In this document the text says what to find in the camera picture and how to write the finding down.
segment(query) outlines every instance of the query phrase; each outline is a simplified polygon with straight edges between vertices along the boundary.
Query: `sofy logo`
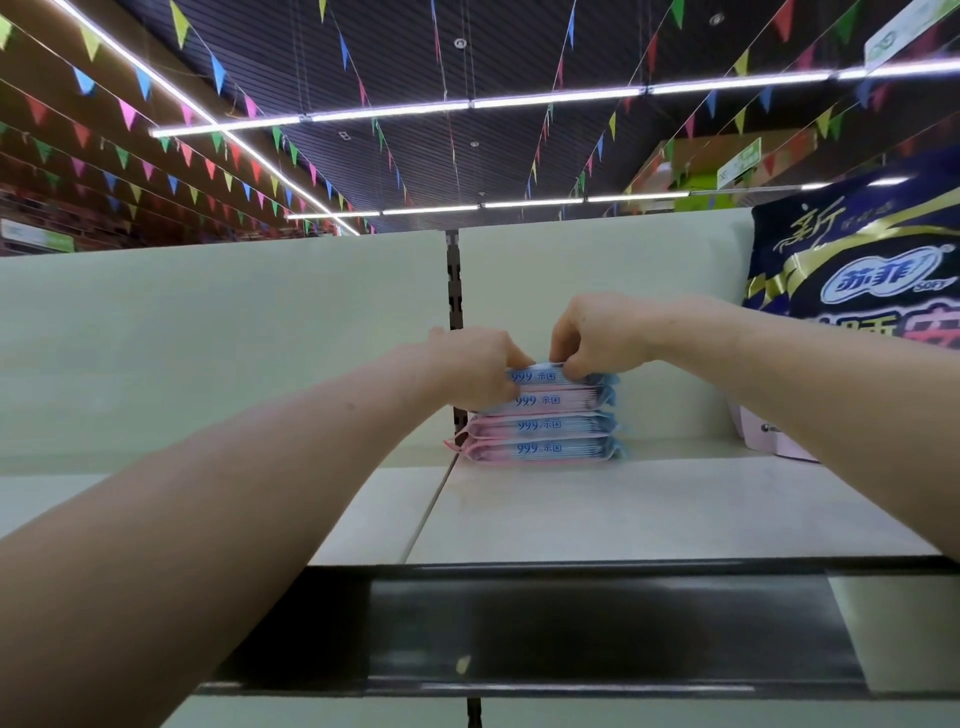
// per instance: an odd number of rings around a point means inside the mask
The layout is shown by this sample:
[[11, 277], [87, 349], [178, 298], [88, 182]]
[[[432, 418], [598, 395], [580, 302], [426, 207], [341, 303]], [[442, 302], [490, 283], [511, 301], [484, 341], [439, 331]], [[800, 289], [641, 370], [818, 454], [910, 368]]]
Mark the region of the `sofy logo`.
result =
[[864, 293], [879, 298], [896, 296], [933, 273], [943, 262], [944, 253], [952, 250], [952, 245], [942, 248], [926, 245], [891, 258], [861, 257], [833, 274], [821, 289], [820, 300], [842, 303]]

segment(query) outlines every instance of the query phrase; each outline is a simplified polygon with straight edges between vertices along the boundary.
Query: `stack of wet wipes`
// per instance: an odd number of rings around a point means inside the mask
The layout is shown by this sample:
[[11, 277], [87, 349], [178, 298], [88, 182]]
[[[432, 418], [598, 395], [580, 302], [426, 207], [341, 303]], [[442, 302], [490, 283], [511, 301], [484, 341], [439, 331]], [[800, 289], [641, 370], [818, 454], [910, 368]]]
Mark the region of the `stack of wet wipes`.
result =
[[616, 418], [601, 407], [616, 403], [616, 375], [570, 381], [560, 364], [509, 370], [520, 387], [515, 400], [476, 415], [447, 446], [478, 463], [600, 462], [621, 452]]

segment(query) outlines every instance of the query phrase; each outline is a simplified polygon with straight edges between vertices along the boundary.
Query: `ceiling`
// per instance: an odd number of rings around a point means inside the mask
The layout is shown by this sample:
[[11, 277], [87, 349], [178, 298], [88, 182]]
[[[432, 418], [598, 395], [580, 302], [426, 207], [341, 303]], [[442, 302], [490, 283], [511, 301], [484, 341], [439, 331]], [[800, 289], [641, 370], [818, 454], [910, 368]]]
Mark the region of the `ceiling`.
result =
[[[837, 21], [854, 0], [796, 0], [789, 38], [784, 40], [771, 23], [783, 0], [687, 0], [682, 28], [671, 12], [670, 0], [578, 0], [576, 4], [573, 0], [435, 0], [439, 61], [430, 0], [326, 0], [323, 20], [318, 0], [178, 0], [192, 26], [182, 49], [168, 0], [77, 4], [98, 19], [128, 12], [130, 17], [123, 22], [132, 21], [139, 30], [128, 31], [124, 40], [148, 43], [155, 54], [148, 60], [178, 83], [205, 85], [207, 98], [217, 95], [212, 53], [227, 72], [221, 100], [216, 100], [224, 115], [245, 115], [246, 97], [273, 115], [356, 108], [361, 104], [360, 82], [374, 106], [436, 101], [444, 93], [464, 98], [547, 91], [558, 81], [562, 51], [567, 89], [722, 76], [732, 72], [748, 47], [750, 73], [785, 70], [811, 44], [815, 44], [815, 67], [857, 65], [862, 62], [864, 41], [906, 2], [859, 0], [850, 38], [844, 40], [837, 33]], [[37, 0], [14, 0], [14, 4], [47, 5]], [[567, 32], [574, 7], [571, 47]], [[57, 12], [52, 8], [45, 10]], [[722, 22], [711, 24], [718, 13]], [[958, 31], [956, 20], [952, 17], [942, 24], [945, 27], [932, 50], [945, 46], [949, 50]], [[648, 51], [654, 33], [656, 62], [651, 64]], [[341, 37], [349, 53], [347, 70]], [[464, 50], [455, 47], [459, 37], [468, 42]], [[803, 169], [792, 170], [794, 176], [820, 179], [824, 174], [842, 174], [895, 147], [955, 112], [955, 102], [948, 99], [957, 98], [957, 90], [954, 80], [895, 84], [883, 112], [896, 117], [895, 122], [888, 123], [884, 117], [878, 123], [877, 117], [869, 115], [848, 121], [848, 128], [859, 125], [862, 129], [846, 133], [838, 149], [831, 151], [824, 144], [804, 160]], [[300, 124], [283, 131], [300, 152], [299, 169], [292, 174], [309, 186], [308, 165], [314, 165], [320, 174], [316, 196], [327, 204], [324, 180], [355, 209], [516, 200], [525, 193], [538, 145], [540, 163], [531, 195], [565, 197], [601, 134], [604, 156], [602, 161], [594, 159], [587, 192], [615, 194], [665, 139], [685, 135], [684, 122], [691, 113], [695, 113], [698, 137], [735, 133], [733, 118], [755, 93], [721, 93], [712, 116], [704, 107], [705, 96], [639, 97], [629, 110], [622, 102], [557, 105], [545, 139], [541, 138], [545, 109], [540, 107], [385, 118], [380, 122], [382, 150], [381, 140], [366, 120]], [[806, 127], [831, 105], [838, 109], [855, 105], [853, 96], [849, 86], [777, 88], [769, 111], [758, 103], [748, 106], [746, 131]], [[609, 126], [612, 114], [616, 114], [615, 138]], [[152, 118], [165, 124], [181, 121], [176, 105]], [[121, 122], [113, 132], [122, 131]], [[270, 130], [243, 135], [271, 158], [283, 158], [285, 170], [292, 169], [289, 153], [277, 154]], [[156, 146], [149, 137], [147, 141]], [[196, 146], [202, 149], [204, 144], [200, 141]], [[234, 201], [238, 208], [244, 204]], [[255, 205], [246, 210], [251, 216], [258, 214]], [[567, 210], [571, 216], [604, 212], [600, 206]], [[371, 222], [380, 232], [548, 220], [557, 214], [555, 208], [527, 208], [381, 217]]]

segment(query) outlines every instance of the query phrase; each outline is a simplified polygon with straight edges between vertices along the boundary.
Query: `bunting flag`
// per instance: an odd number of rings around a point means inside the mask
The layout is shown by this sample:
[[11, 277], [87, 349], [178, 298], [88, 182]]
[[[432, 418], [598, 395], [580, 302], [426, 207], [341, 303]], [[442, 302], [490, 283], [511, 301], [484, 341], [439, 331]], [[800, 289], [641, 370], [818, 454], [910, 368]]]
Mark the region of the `bunting flag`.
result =
[[143, 95], [143, 100], [146, 101], [150, 97], [150, 89], [154, 82], [150, 76], [139, 68], [135, 68], [134, 70], [136, 71], [136, 82], [140, 84], [140, 93]]
[[80, 148], [86, 148], [86, 142], [90, 140], [90, 129], [82, 124], [73, 122], [73, 133], [77, 135], [77, 141], [80, 142]]
[[673, 13], [673, 19], [677, 21], [677, 27], [682, 28], [684, 26], [684, 0], [673, 0], [670, 11]]
[[790, 39], [790, 31], [793, 28], [793, 0], [786, 0], [777, 14], [774, 15], [774, 26], [780, 34], [780, 40], [784, 43]]
[[749, 62], [750, 62], [750, 49], [748, 48], [743, 52], [743, 55], [736, 60], [736, 63], [733, 64], [733, 70], [736, 71], [737, 76], [747, 75], [747, 64]]
[[830, 118], [833, 115], [833, 107], [830, 107], [817, 117], [817, 129], [820, 130], [820, 136], [827, 138], [827, 131], [830, 126]]
[[33, 96], [27, 96], [27, 105], [30, 107], [30, 114], [33, 116], [36, 125], [39, 126], [42, 124], [43, 119], [47, 116], [47, 111], [50, 110], [47, 105], [38, 101]]
[[180, 48], [182, 48], [186, 42], [186, 33], [190, 30], [190, 21], [186, 19], [186, 15], [177, 7], [177, 3], [175, 3], [174, 0], [170, 0], [170, 13], [174, 16], [174, 28], [177, 30], [177, 43], [180, 45]]
[[853, 24], [856, 22], [856, 15], [859, 9], [860, 0], [856, 0], [856, 2], [850, 6], [850, 9], [843, 13], [833, 24], [833, 32], [844, 45], [850, 42], [850, 37], [853, 35]]
[[344, 60], [344, 70], [347, 70], [347, 61], [350, 59], [350, 51], [347, 50], [347, 42], [344, 40], [344, 34], [340, 33], [340, 55]]
[[73, 68], [73, 75], [77, 77], [77, 85], [80, 87], [80, 92], [84, 96], [89, 96], [93, 93], [93, 89], [97, 86], [93, 79], [76, 66]]
[[86, 54], [93, 61], [97, 57], [97, 51], [100, 50], [100, 36], [88, 29], [85, 25], [80, 27], [80, 35], [84, 39]]
[[227, 71], [222, 63], [217, 61], [217, 57], [210, 54], [210, 65], [213, 68], [213, 83], [217, 86], [217, 93], [224, 90], [224, 80], [227, 78]]
[[53, 151], [53, 147], [37, 138], [34, 138], [34, 146], [36, 146], [36, 152], [40, 155], [40, 161], [46, 164], [50, 159], [50, 152]]
[[770, 113], [770, 105], [774, 100], [774, 88], [771, 85], [768, 85], [762, 91], [760, 91], [760, 103], [763, 106], [763, 110], [767, 113]]
[[117, 101], [120, 104], [120, 113], [123, 114], [123, 123], [127, 125], [127, 131], [130, 131], [133, 122], [136, 121], [137, 110], [123, 99], [117, 99]]

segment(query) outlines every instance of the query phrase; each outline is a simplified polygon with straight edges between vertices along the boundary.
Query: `forearm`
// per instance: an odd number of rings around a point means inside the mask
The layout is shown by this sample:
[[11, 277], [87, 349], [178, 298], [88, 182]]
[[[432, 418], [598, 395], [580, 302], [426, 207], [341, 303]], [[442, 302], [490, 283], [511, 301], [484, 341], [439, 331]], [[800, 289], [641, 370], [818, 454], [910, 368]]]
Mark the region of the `forearm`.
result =
[[960, 558], [960, 352], [726, 303], [670, 310], [657, 358], [730, 393]]
[[379, 462], [444, 405], [425, 347], [210, 427], [11, 534], [0, 549], [5, 720], [140, 724], [152, 703], [161, 722], [282, 595]]

